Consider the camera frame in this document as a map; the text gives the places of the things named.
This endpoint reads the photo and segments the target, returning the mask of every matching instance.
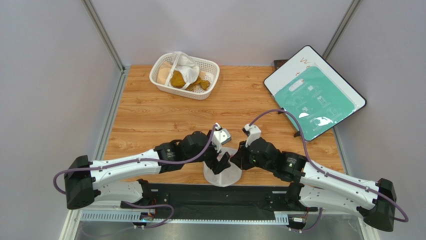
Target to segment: brown cloth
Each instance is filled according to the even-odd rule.
[[[186,82],[184,81],[184,77],[182,76],[182,74],[179,71],[174,71],[173,72],[173,76],[171,77],[171,85],[174,88],[177,89],[181,89],[185,86]],[[198,78],[196,79],[195,82],[191,83],[186,90],[187,91],[193,91],[194,88],[199,85],[204,91],[206,91],[207,89],[209,89],[210,87],[210,82],[207,80],[201,80],[200,76],[198,76]]]

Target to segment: white backdrop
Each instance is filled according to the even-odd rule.
[[[425,10],[421,0],[363,1],[329,59],[367,100],[337,126],[349,170],[393,181],[410,217],[383,240],[426,236]]]
[[[93,0],[125,65],[183,51],[270,66],[305,45],[323,53],[351,0]]]
[[[55,240],[53,176],[93,157],[119,71],[79,0],[2,0],[0,33],[0,239]]]

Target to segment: wood grain surface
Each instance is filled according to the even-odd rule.
[[[256,116],[276,109],[263,81],[271,66],[221,66],[220,76],[210,96],[194,100],[166,93],[150,82],[151,65],[133,65],[128,74],[117,116],[106,148],[105,160],[145,152],[161,143],[183,139],[194,131],[207,133],[216,122],[232,135],[225,147],[238,148],[247,137],[242,128]],[[281,151],[304,154],[296,129],[283,115],[270,113],[256,122],[262,137]],[[329,130],[308,143],[309,155],[318,163],[343,172],[333,132]],[[209,184],[203,163],[185,164],[181,170],[134,177],[151,183]],[[237,185],[287,186],[288,183],[260,168],[242,173]]]

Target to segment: purple cable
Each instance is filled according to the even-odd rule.
[[[175,209],[173,208],[172,205],[169,205],[169,204],[157,204],[157,205],[151,205],[151,206],[139,206],[139,205],[130,203],[128,201],[124,201],[124,203],[128,204],[131,207],[137,208],[137,209],[152,209],[152,208],[163,208],[163,207],[171,209],[171,213],[170,213],[170,215],[168,217],[166,217],[166,219],[164,219],[163,221],[161,221],[159,223],[156,223],[154,225],[145,226],[144,227],[145,229],[152,229],[152,228],[156,228],[156,227],[159,227],[161,225],[164,225],[164,224],[166,224],[166,222],[168,220],[170,220],[173,217],[173,214],[175,214]]]
[[[160,159],[154,159],[154,158],[136,158],[136,159],[131,159],[131,160],[127,160],[127,161],[122,161],[122,162],[117,162],[117,163],[105,165],[103,167],[98,166],[98,167],[70,168],[70,169],[66,169],[66,170],[58,172],[53,177],[53,186],[61,194],[66,194],[66,192],[58,186],[58,177],[61,176],[62,174],[68,174],[68,173],[73,173],[73,172],[109,169],[109,168],[124,165],[124,164],[143,162],[143,161],[152,161],[152,162],[158,162],[158,163],[162,163],[162,164],[171,164],[171,165],[181,165],[181,164],[187,164],[187,163],[193,162],[196,159],[198,159],[199,157],[201,157],[201,155],[203,155],[204,152],[206,152],[207,148],[210,146],[210,143],[212,142],[212,139],[213,139],[213,133],[215,132],[216,127],[217,127],[217,125],[215,124],[211,128],[210,136],[208,137],[207,144],[204,146],[204,148],[196,156],[194,156],[193,158],[190,158],[188,160],[185,160],[185,161],[166,161],[166,160],[160,160]]]
[[[313,230],[318,225],[318,223],[320,222],[320,219],[321,219],[322,216],[323,216],[323,208],[321,207],[319,209],[318,218],[316,219],[316,221],[309,228],[302,230],[302,233],[306,233],[306,232]]]
[[[271,109],[271,110],[268,110],[268,111],[266,111],[266,112],[264,112],[264,113],[262,113],[262,114],[260,114],[259,116],[257,116],[253,121],[251,121],[251,123],[249,124],[249,126],[251,126],[251,125],[253,125],[257,120],[259,120],[261,117],[263,117],[264,115],[266,115],[266,114],[268,114],[268,113],[272,113],[272,112],[280,112],[280,113],[285,113],[285,114],[287,114],[288,116],[290,116],[293,120],[294,120],[294,122],[296,123],[296,125],[297,125],[297,127],[299,128],[299,132],[300,132],[300,137],[301,137],[301,139],[302,139],[302,143],[303,143],[303,150],[304,150],[304,154],[306,155],[306,159],[307,159],[307,161],[318,171],[318,172],[320,172],[320,173],[322,173],[322,174],[324,174],[325,176],[329,176],[329,177],[332,177],[332,178],[334,178],[334,179],[337,179],[337,180],[339,180],[339,181],[342,181],[342,182],[344,182],[344,183],[347,183],[347,184],[350,184],[350,185],[352,185],[352,186],[355,186],[355,187],[358,187],[358,188],[360,188],[360,189],[363,189],[363,190],[365,190],[365,191],[370,191],[370,192],[372,192],[372,193],[374,193],[374,194],[377,194],[378,196],[380,196],[380,197],[382,197],[382,198],[384,198],[386,201],[388,201],[390,204],[392,204],[396,209],[398,209],[398,211],[402,214],[402,216],[404,217],[404,219],[401,219],[401,218],[397,218],[397,217],[394,217],[393,219],[395,220],[395,221],[399,221],[399,222],[403,222],[403,223],[407,223],[408,221],[409,221],[409,218],[408,218],[408,216],[407,216],[407,214],[406,214],[406,212],[396,203],[396,202],[394,202],[392,199],[390,199],[389,197],[387,197],[386,195],[384,195],[383,193],[381,193],[381,192],[378,192],[378,191],[376,191],[376,190],[374,190],[374,189],[370,189],[370,188],[368,188],[368,187],[366,187],[366,186],[363,186],[363,185],[361,185],[361,184],[358,184],[358,183],[355,183],[355,182],[351,182],[351,181],[349,181],[349,180],[346,180],[346,179],[344,179],[344,178],[341,178],[341,177],[339,177],[339,176],[336,176],[336,175],[333,175],[333,174],[330,174],[330,173],[328,173],[328,172],[325,172],[324,170],[322,170],[321,168],[319,168],[317,165],[315,165],[314,163],[313,163],[313,161],[312,161],[312,159],[309,157],[309,154],[308,154],[308,148],[307,148],[307,145],[306,145],[306,140],[305,140],[305,136],[304,136],[304,134],[303,134],[303,131],[302,131],[302,127],[301,127],[301,125],[299,124],[299,122],[298,122],[298,120],[296,119],[296,117],[293,115],[293,114],[291,114],[290,112],[288,112],[288,111],[286,111],[286,110],[283,110],[283,109]]]

